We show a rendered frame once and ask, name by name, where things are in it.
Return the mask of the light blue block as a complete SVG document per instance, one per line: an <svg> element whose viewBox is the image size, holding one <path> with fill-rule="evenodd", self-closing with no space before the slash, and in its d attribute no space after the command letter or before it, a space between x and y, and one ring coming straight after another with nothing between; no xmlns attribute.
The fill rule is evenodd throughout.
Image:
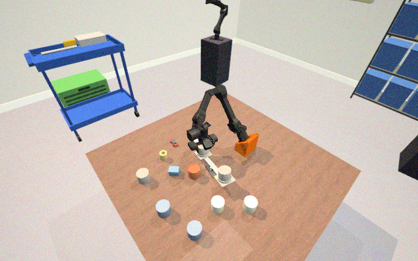
<svg viewBox="0 0 418 261"><path fill-rule="evenodd" d="M179 176L179 167L169 166L169 176Z"/></svg>

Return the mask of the orange cylinder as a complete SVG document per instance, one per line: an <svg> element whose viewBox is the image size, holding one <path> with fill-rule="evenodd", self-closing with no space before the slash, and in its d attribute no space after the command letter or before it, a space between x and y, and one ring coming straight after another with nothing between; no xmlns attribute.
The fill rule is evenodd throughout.
<svg viewBox="0 0 418 261"><path fill-rule="evenodd" d="M200 167L197 164L191 164L188 166L188 176L192 180L196 180L200 176Z"/></svg>

